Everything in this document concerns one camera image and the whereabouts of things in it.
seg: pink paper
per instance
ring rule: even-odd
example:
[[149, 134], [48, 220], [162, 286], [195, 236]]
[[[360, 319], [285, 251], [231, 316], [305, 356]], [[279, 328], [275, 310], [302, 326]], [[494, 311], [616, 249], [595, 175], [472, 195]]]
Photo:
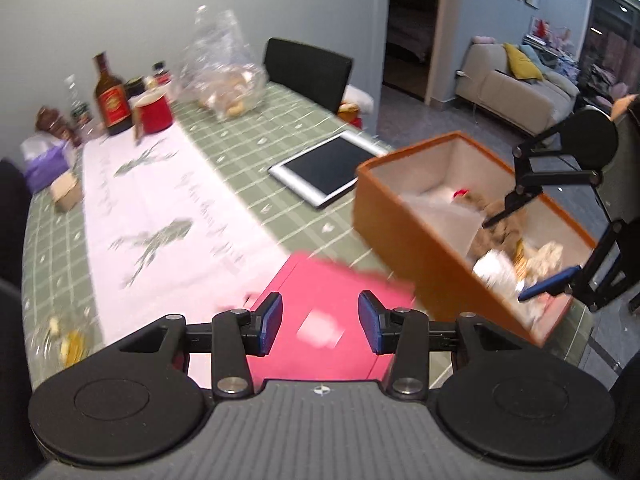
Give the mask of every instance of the pink paper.
[[254, 383], [381, 380], [392, 359], [369, 347], [358, 320], [358, 295], [371, 290], [387, 307], [411, 307], [405, 287], [306, 253], [289, 257], [254, 308], [270, 292], [282, 295], [280, 331], [269, 355], [249, 356]]

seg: white tablet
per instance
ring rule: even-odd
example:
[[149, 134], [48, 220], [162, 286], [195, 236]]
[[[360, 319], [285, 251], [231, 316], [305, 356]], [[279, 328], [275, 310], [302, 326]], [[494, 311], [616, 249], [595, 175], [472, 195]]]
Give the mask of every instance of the white tablet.
[[269, 168], [269, 173], [315, 208], [327, 206], [355, 186], [356, 168], [386, 150], [342, 132]]

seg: beige sofa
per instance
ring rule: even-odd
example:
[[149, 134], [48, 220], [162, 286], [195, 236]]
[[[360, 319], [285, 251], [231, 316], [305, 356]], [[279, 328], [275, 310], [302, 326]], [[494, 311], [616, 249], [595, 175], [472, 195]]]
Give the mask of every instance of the beige sofa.
[[456, 94], [537, 135], [566, 118], [579, 90], [567, 78], [549, 72], [529, 84], [509, 76], [507, 54], [501, 44], [475, 44], [462, 67]]

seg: doorway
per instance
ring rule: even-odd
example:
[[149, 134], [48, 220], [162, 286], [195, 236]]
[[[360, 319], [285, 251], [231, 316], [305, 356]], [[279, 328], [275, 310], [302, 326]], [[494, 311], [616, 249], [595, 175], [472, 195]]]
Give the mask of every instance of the doorway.
[[383, 84], [424, 101], [439, 0], [389, 0]]

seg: orange cardboard box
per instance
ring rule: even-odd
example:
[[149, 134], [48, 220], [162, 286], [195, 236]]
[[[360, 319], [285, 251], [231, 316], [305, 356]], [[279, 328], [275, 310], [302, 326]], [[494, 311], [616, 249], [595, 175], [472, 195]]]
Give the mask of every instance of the orange cardboard box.
[[[531, 328], [506, 302], [485, 287], [463, 255], [401, 198], [471, 189], [488, 200], [513, 190], [513, 170], [460, 132], [420, 142], [373, 158], [358, 168], [353, 224], [398, 278], [415, 283], [416, 296], [430, 317], [453, 321], [475, 312], [542, 345], [570, 305], [559, 296]], [[542, 195], [526, 206], [524, 238], [537, 247], [562, 244], [563, 267], [583, 265], [596, 242], [558, 204]]]

